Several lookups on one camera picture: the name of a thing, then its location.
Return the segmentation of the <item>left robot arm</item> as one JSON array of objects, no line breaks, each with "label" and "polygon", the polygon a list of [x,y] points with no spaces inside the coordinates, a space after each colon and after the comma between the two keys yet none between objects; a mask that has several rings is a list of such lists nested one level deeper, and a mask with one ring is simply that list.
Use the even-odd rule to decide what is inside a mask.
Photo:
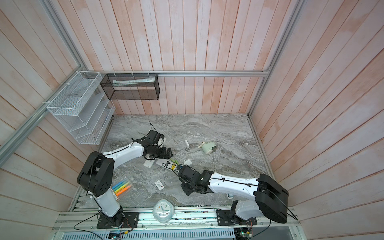
[{"label": "left robot arm", "polygon": [[101,213],[109,218],[118,216],[121,205],[112,193],[115,171],[131,160],[170,159],[171,148],[165,147],[165,136],[150,130],[144,137],[133,140],[130,144],[109,152],[92,152],[81,169],[77,182],[94,197]]}]

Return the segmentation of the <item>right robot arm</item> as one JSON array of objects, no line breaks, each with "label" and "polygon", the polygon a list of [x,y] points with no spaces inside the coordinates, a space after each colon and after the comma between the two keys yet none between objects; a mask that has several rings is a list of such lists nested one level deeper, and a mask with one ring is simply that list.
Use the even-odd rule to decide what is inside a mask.
[{"label": "right robot arm", "polygon": [[235,202],[235,216],[248,220],[263,214],[271,221],[285,224],[289,192],[268,175],[241,179],[204,170],[201,174],[188,165],[178,165],[178,177],[186,195],[224,193],[246,198]]}]

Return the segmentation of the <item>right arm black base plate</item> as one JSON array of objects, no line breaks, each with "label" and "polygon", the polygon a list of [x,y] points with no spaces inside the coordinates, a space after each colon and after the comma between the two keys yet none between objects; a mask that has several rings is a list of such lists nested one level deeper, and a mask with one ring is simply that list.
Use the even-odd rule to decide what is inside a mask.
[{"label": "right arm black base plate", "polygon": [[235,214],[236,207],[239,205],[239,201],[233,202],[230,210],[216,209],[217,222],[219,226],[235,226],[235,225],[257,225],[256,218],[249,218],[243,220]]}]

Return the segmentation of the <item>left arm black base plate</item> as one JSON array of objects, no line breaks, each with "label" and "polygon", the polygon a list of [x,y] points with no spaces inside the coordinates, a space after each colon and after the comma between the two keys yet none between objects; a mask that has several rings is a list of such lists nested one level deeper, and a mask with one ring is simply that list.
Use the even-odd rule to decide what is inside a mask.
[{"label": "left arm black base plate", "polygon": [[139,212],[118,212],[114,217],[101,213],[97,229],[135,229],[138,226]]}]

